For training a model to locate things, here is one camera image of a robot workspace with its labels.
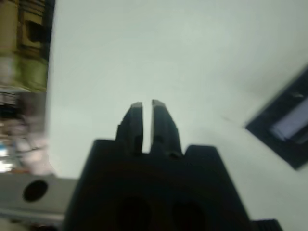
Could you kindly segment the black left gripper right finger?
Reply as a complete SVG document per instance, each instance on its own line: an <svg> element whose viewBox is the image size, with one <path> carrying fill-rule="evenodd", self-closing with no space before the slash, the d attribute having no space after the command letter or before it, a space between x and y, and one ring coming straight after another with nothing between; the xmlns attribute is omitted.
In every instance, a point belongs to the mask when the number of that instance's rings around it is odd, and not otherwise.
<svg viewBox="0 0 308 231"><path fill-rule="evenodd" d="M152 100L151 145L160 144L166 155L181 158L181 143L178 128L166 105Z"/></svg>

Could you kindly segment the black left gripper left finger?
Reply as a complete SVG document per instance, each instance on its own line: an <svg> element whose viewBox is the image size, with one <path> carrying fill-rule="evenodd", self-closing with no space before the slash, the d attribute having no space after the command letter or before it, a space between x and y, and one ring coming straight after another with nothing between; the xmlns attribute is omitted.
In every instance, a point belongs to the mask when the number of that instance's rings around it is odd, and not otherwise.
<svg viewBox="0 0 308 231"><path fill-rule="evenodd" d="M130 153L142 154L143 108L141 102L133 103L117 127L116 140L123 141Z"/></svg>

